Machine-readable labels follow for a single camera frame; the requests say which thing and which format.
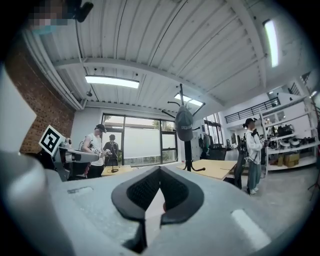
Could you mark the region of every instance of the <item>railing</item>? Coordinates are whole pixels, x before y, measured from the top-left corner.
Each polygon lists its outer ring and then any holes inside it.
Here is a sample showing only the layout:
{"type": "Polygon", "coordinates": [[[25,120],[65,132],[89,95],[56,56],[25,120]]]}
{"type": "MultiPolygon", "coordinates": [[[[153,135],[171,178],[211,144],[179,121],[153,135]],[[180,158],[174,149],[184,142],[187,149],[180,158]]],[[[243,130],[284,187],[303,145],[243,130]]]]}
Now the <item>railing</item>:
{"type": "Polygon", "coordinates": [[[259,114],[260,111],[269,110],[269,109],[272,109],[272,108],[279,106],[279,105],[280,105],[280,101],[279,101],[278,97],[276,97],[276,98],[270,99],[266,102],[263,102],[261,104],[249,107],[249,108],[242,110],[240,112],[227,115],[224,118],[225,118],[226,123],[231,123],[231,122],[234,122],[237,120],[252,117],[254,115],[259,114]]]}

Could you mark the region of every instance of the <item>person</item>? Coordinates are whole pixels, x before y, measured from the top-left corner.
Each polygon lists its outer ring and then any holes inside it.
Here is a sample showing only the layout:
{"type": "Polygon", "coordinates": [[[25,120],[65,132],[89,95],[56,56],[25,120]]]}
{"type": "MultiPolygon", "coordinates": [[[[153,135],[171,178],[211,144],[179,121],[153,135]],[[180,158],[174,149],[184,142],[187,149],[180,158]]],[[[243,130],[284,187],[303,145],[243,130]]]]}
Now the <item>person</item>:
{"type": "Polygon", "coordinates": [[[119,146],[118,143],[115,142],[116,136],[114,134],[111,134],[109,136],[109,139],[110,141],[108,141],[104,145],[103,150],[109,150],[111,152],[111,155],[105,157],[104,166],[117,166],[119,146]]]}
{"type": "Polygon", "coordinates": [[[101,177],[104,170],[104,157],[107,152],[102,149],[102,140],[100,138],[102,133],[106,133],[105,126],[103,124],[97,124],[94,132],[87,135],[83,142],[83,151],[99,155],[99,159],[91,163],[89,171],[87,172],[88,179],[101,177]]]}
{"type": "Polygon", "coordinates": [[[254,132],[255,121],[252,118],[248,118],[245,121],[243,127],[247,127],[245,133],[246,147],[248,151],[247,161],[249,162],[249,175],[247,187],[251,195],[254,195],[259,189],[261,177],[261,149],[264,147],[260,142],[258,135],[254,132]]]}

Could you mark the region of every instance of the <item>ceiling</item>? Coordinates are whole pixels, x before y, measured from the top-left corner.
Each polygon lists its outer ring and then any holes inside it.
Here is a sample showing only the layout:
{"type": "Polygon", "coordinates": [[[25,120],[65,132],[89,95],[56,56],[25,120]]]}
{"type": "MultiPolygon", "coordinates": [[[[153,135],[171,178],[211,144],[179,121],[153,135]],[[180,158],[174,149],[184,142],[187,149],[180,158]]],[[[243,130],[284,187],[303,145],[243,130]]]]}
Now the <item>ceiling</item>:
{"type": "MultiPolygon", "coordinates": [[[[52,33],[25,35],[41,70],[51,76],[51,83],[58,83],[58,91],[64,89],[60,93],[74,101],[76,109],[87,100],[87,107],[176,112],[177,105],[167,101],[179,102],[174,96],[182,83],[186,96],[206,103],[199,112],[204,117],[284,84],[297,70],[303,74],[309,69],[306,40],[269,1],[90,2],[94,7],[83,23],[69,20],[52,33]],[[275,68],[270,56],[265,57],[266,19],[274,19],[279,41],[280,65],[275,68]],[[140,84],[138,89],[88,84],[86,75],[140,84]]],[[[198,107],[189,106],[191,112],[198,107]]]]}

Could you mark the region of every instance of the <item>white t-shirt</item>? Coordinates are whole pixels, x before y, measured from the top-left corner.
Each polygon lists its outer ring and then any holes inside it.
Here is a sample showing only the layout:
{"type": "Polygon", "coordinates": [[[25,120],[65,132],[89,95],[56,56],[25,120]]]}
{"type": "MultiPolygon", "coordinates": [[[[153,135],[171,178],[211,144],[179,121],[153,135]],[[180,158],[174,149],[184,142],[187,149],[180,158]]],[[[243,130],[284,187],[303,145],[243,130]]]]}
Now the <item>white t-shirt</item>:
{"type": "MultiPolygon", "coordinates": [[[[90,148],[93,153],[96,153],[100,156],[101,153],[101,148],[102,148],[102,140],[100,137],[96,137],[93,133],[90,133],[89,135],[86,136],[86,138],[90,138],[91,142],[89,143],[89,148],[90,145],[92,144],[92,147],[90,148]]],[[[98,161],[92,162],[92,166],[102,166],[104,165],[104,157],[99,157],[98,161]]]]}

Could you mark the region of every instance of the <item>wooden table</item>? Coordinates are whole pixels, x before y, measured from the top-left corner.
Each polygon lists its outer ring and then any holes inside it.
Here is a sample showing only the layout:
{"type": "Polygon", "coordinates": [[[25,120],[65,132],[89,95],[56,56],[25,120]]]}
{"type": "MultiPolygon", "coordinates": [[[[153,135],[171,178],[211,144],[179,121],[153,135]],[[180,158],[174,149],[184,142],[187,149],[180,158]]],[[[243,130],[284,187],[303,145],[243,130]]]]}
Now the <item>wooden table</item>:
{"type": "Polygon", "coordinates": [[[110,175],[118,175],[131,172],[133,168],[130,165],[120,165],[120,166],[106,166],[101,173],[101,176],[110,176],[110,175]],[[113,169],[118,169],[117,172],[111,172],[113,169]]]}
{"type": "MultiPolygon", "coordinates": [[[[230,173],[230,171],[235,167],[236,164],[237,164],[237,161],[219,161],[219,160],[201,159],[198,161],[194,161],[192,163],[192,166],[196,170],[205,167],[205,170],[194,171],[191,169],[191,172],[223,181],[227,177],[227,175],[230,173]]],[[[183,169],[185,168],[185,164],[179,165],[177,166],[177,168],[183,169]]]]}

